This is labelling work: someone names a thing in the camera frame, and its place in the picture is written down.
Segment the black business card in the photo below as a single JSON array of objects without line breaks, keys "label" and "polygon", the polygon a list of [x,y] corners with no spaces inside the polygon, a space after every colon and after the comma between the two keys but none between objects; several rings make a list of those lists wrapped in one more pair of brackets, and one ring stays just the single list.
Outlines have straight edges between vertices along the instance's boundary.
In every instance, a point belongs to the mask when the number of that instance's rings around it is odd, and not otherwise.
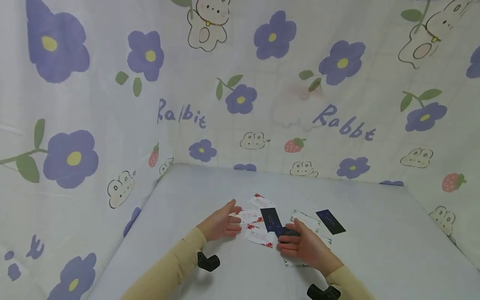
[{"label": "black business card", "polygon": [[282,227],[278,231],[275,231],[276,237],[280,238],[281,235],[299,237],[300,234],[294,230],[288,229],[287,227]]},{"label": "black business card", "polygon": [[278,236],[282,229],[282,224],[280,223],[280,218],[276,213],[274,208],[262,208],[260,209],[262,216],[264,217],[265,227],[268,232],[274,231]]},{"label": "black business card", "polygon": [[328,209],[316,213],[332,234],[338,234],[346,231]]}]

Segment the hand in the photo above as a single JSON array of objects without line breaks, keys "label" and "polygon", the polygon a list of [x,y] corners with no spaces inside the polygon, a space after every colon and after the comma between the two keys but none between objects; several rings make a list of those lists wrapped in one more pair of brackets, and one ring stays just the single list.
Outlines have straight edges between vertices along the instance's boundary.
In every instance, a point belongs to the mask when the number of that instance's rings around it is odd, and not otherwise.
[{"label": "hand", "polygon": [[343,266],[343,263],[313,231],[297,218],[294,223],[286,224],[285,227],[298,232],[299,237],[280,236],[278,238],[279,241],[288,243],[277,245],[283,255],[300,258],[304,263],[319,270],[325,277]]},{"label": "hand", "polygon": [[224,207],[215,211],[197,228],[204,234],[207,241],[217,240],[221,237],[235,237],[241,231],[241,227],[237,225],[241,222],[240,218],[229,216],[241,210],[240,206],[235,206],[236,200],[228,202]]}]

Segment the red strawberry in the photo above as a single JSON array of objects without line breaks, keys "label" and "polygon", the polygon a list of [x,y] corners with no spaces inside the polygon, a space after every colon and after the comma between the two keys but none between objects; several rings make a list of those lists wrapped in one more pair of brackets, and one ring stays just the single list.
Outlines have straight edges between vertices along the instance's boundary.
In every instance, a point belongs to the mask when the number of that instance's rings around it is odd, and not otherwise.
[{"label": "red strawberry", "polygon": [[150,158],[148,159],[148,165],[150,167],[155,167],[156,161],[158,160],[158,143],[155,147],[153,147],[152,154],[150,154]]},{"label": "red strawberry", "polygon": [[462,183],[467,182],[463,174],[452,173],[445,176],[442,182],[442,190],[445,192],[453,192],[458,190]]},{"label": "red strawberry", "polygon": [[289,140],[288,142],[285,143],[285,146],[283,147],[287,153],[295,153],[300,151],[303,146],[304,141],[307,139],[301,139],[301,138],[294,138],[293,140]]}]

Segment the fabric backdrop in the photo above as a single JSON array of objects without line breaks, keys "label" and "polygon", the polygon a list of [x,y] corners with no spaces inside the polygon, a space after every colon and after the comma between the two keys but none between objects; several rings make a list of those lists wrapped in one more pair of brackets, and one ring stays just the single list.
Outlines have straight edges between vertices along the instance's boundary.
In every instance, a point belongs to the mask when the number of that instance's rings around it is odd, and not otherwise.
[{"label": "fabric backdrop", "polygon": [[480,268],[479,13],[6,1],[2,296],[86,299],[171,163],[404,185]]}]

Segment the purple flower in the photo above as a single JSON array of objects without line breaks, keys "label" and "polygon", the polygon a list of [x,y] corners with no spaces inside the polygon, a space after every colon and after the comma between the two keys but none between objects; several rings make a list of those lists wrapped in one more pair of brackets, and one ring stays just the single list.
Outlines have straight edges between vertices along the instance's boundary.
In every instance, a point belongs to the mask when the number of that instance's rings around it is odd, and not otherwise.
[{"label": "purple flower", "polygon": [[397,181],[390,181],[390,180],[384,180],[380,182],[380,184],[388,184],[388,185],[397,185],[397,186],[404,186],[405,184],[401,180]]},{"label": "purple flower", "polygon": [[345,158],[340,163],[340,168],[336,171],[336,174],[340,177],[346,176],[348,179],[357,178],[370,169],[367,163],[368,158],[366,157]]},{"label": "purple flower", "polygon": [[257,91],[253,87],[247,87],[244,84],[239,84],[227,96],[225,103],[230,113],[248,114],[253,109],[253,102],[257,98]]},{"label": "purple flower", "polygon": [[344,40],[338,41],[332,46],[330,56],[320,62],[318,71],[327,75],[327,84],[337,85],[360,70],[360,58],[364,52],[365,44],[362,42],[349,44]]},{"label": "purple flower", "polygon": [[64,189],[76,188],[98,167],[94,145],[93,136],[86,130],[55,134],[48,142],[43,174]]},{"label": "purple flower", "polygon": [[246,165],[236,164],[236,165],[233,166],[233,168],[235,170],[247,170],[247,171],[256,171],[257,170],[257,166],[253,165],[253,164],[246,164]]},{"label": "purple flower", "polygon": [[41,0],[26,0],[26,12],[30,61],[40,77],[61,83],[72,72],[88,69],[85,30],[77,18],[67,12],[53,14]]},{"label": "purple flower", "polygon": [[127,233],[130,231],[130,228],[132,228],[133,223],[135,222],[141,211],[142,209],[139,207],[136,207],[133,210],[132,218],[130,219],[130,221],[128,221],[127,225],[125,225],[125,229],[123,230],[123,237],[127,236]]},{"label": "purple flower", "polygon": [[426,131],[435,125],[435,121],[444,117],[447,113],[447,107],[439,105],[438,102],[432,102],[422,108],[411,111],[407,115],[406,131]]},{"label": "purple flower", "polygon": [[479,78],[480,77],[480,46],[473,51],[472,56],[470,57],[471,65],[467,69],[468,78]]},{"label": "purple flower", "polygon": [[90,253],[83,260],[80,256],[72,258],[60,272],[60,283],[50,291],[47,300],[80,300],[93,284],[95,264],[95,253]]},{"label": "purple flower", "polygon": [[158,79],[163,65],[163,50],[160,47],[160,35],[157,31],[144,34],[132,31],[128,35],[128,45],[132,51],[128,54],[127,63],[135,73],[144,73],[145,79]]},{"label": "purple flower", "polygon": [[290,48],[290,42],[297,34],[297,25],[293,21],[286,21],[284,11],[277,11],[270,19],[270,23],[263,24],[255,31],[253,43],[257,47],[257,57],[265,60],[271,56],[284,57]]},{"label": "purple flower", "polygon": [[207,139],[193,143],[188,150],[191,157],[204,163],[210,161],[216,155],[216,149],[212,147],[212,142]]}]

